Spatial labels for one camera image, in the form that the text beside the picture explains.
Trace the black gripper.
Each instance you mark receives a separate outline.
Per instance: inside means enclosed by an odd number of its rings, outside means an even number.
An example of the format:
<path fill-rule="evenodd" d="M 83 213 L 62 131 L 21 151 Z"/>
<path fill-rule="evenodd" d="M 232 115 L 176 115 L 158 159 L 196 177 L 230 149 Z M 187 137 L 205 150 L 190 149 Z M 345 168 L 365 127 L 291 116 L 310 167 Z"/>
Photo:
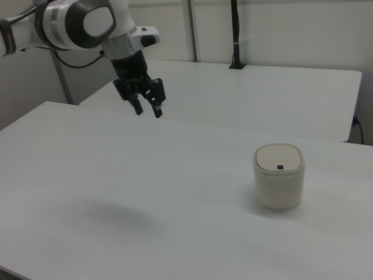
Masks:
<path fill-rule="evenodd" d="M 160 118 L 163 115 L 162 103 L 166 100 L 163 81 L 148 75 L 143 53 L 138 51 L 127 58 L 113 59 L 111 63 L 117 74 L 113 84 L 121 98 L 134 107 L 137 115 L 141 115 L 143 108 L 138 96 L 142 95 L 152 106 L 155 117 Z"/>

